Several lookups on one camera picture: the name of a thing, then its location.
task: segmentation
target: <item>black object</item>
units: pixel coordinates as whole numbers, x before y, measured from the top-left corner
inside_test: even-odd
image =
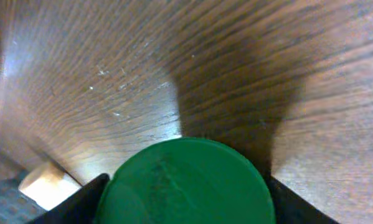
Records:
[[[92,223],[100,197],[109,180],[109,175],[100,174],[66,201],[29,223]]]
[[[101,174],[66,201],[29,223],[93,223],[99,199],[110,180]],[[277,223],[337,224],[275,178],[267,181],[275,205]]]

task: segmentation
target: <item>white object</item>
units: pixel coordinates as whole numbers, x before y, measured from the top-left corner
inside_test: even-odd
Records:
[[[80,188],[71,176],[49,162],[33,170],[19,186],[22,193],[47,211],[58,206]]]

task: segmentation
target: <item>wooden table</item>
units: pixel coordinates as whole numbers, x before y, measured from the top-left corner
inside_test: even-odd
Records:
[[[0,0],[0,150],[81,183],[214,139],[373,223],[373,0]]]

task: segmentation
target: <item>green lid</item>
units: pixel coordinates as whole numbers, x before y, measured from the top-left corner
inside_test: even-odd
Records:
[[[97,223],[275,223],[270,193],[250,161],[206,139],[137,153],[115,173]]]

